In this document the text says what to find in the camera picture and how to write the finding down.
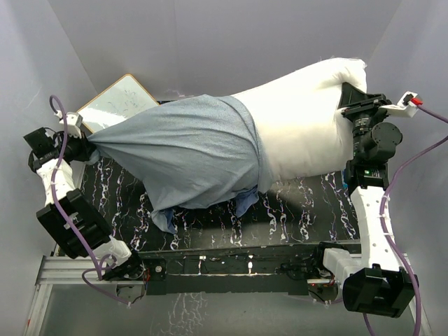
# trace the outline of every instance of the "gray fabric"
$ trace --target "gray fabric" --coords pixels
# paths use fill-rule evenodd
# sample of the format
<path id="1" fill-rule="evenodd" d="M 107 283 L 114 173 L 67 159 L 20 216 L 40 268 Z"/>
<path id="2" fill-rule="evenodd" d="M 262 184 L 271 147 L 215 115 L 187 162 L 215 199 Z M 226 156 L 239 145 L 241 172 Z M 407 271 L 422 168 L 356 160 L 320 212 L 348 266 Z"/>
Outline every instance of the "gray fabric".
<path id="1" fill-rule="evenodd" d="M 174 231 L 165 210 L 207 208 L 256 186 L 265 193 L 273 182 L 251 114 L 233 97 L 150 108 L 89 141 L 143 181 L 153 222 L 165 232 Z"/>

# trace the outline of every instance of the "marble pattern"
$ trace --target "marble pattern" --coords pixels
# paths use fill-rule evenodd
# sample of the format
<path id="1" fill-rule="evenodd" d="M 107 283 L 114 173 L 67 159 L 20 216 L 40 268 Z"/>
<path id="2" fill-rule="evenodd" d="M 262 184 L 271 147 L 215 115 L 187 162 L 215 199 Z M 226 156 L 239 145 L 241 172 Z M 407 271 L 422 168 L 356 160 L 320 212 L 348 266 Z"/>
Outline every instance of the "marble pattern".
<path id="1" fill-rule="evenodd" d="M 358 239 L 354 208 L 341 172 L 275 183 L 244 216 L 233 201 L 209 209 L 175 210 L 176 234 L 151 221 L 143 184 L 113 160 L 87 166 L 82 191 L 113 226 L 113 235 L 137 251 L 264 246 Z"/>

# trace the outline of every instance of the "whiteboard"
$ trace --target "whiteboard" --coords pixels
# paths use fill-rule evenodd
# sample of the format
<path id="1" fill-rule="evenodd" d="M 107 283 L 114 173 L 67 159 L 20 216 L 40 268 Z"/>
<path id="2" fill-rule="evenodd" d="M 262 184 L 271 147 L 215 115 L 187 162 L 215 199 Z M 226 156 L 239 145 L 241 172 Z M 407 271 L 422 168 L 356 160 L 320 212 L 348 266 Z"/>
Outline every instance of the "whiteboard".
<path id="1" fill-rule="evenodd" d="M 133 75 L 127 74 L 78 112 L 83 117 L 84 126 L 95 133 L 158 105 Z"/>

